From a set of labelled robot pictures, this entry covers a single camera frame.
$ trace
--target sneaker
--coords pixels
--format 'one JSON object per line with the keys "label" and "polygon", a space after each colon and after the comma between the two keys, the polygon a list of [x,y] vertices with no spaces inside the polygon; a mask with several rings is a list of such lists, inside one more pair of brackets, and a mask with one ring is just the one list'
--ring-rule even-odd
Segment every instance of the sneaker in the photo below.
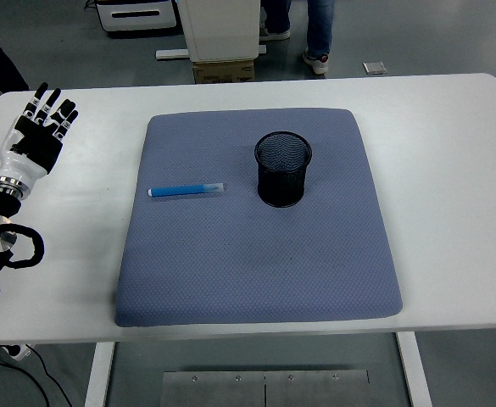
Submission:
{"label": "sneaker", "polygon": [[259,26],[259,41],[281,41],[291,36],[289,30],[283,32],[268,32],[263,21]]}
{"label": "sneaker", "polygon": [[324,53],[320,57],[312,57],[309,54],[308,48],[304,49],[302,59],[306,64],[312,67],[316,75],[323,75],[329,70],[329,54]]}

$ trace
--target blue marker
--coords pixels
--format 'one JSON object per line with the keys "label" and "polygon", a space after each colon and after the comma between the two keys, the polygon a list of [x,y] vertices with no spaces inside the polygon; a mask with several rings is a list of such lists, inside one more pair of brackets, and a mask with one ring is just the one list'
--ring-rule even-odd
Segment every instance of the blue marker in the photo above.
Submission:
{"label": "blue marker", "polygon": [[199,184],[199,185],[181,185],[178,187],[163,187],[148,189],[148,195],[152,198],[171,197],[175,195],[189,195],[192,193],[223,192],[225,188],[222,183],[219,184]]}

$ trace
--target power strip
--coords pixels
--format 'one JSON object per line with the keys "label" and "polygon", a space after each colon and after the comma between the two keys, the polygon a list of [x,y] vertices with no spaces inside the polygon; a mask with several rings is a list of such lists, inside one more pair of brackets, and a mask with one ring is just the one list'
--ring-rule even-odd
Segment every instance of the power strip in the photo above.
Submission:
{"label": "power strip", "polygon": [[27,345],[4,345],[2,346],[4,351],[14,360],[21,361],[25,356],[31,354],[31,350],[27,348]]}

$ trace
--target pen holder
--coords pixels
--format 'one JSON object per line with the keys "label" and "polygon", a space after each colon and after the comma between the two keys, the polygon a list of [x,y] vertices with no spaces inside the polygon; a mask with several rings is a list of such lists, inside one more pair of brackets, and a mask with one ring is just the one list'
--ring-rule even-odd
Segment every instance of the pen holder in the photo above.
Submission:
{"label": "pen holder", "polygon": [[274,131],[257,142],[255,158],[259,165],[257,192],[265,203],[286,208],[300,201],[312,158],[306,140],[290,131]]}

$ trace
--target black cable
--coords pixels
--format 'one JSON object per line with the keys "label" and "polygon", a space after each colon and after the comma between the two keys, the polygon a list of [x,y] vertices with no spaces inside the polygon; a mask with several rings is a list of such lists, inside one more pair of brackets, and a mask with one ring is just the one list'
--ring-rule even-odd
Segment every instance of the black cable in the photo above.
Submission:
{"label": "black cable", "polygon": [[21,371],[24,375],[26,375],[27,377],[29,377],[35,384],[36,386],[38,387],[38,389],[40,390],[41,394],[42,394],[42,397],[44,397],[44,400],[46,400],[46,406],[47,407],[50,407],[50,401],[47,399],[47,395],[46,393],[44,392],[44,389],[42,388],[42,386],[36,381],[36,378],[31,376],[27,371],[24,371],[23,369],[20,369],[19,367],[16,367],[16,366],[12,366],[12,365],[7,365],[5,363],[1,363],[0,362],[0,366],[3,366],[3,367],[8,367],[9,369],[14,369],[15,371]]}
{"label": "black cable", "polygon": [[95,0],[87,0],[86,5],[84,6],[84,9],[86,8],[95,8],[97,9],[97,5],[95,3]]}
{"label": "black cable", "polygon": [[26,344],[25,346],[27,348],[29,348],[32,352],[34,352],[36,356],[38,356],[38,359],[41,360],[42,367],[44,368],[44,373],[46,373],[46,376],[48,376],[50,379],[52,379],[53,382],[57,385],[57,387],[59,387],[59,390],[61,390],[61,393],[63,394],[64,399],[67,400],[67,403],[69,404],[69,406],[72,407],[72,404],[70,403],[70,400],[67,397],[67,394],[64,392],[64,390],[61,387],[61,385],[59,384],[59,382],[57,380],[55,380],[55,378],[47,372],[46,364],[44,363],[44,359],[41,357],[41,354],[39,354],[37,351],[35,351],[35,349],[33,349],[28,344]]}

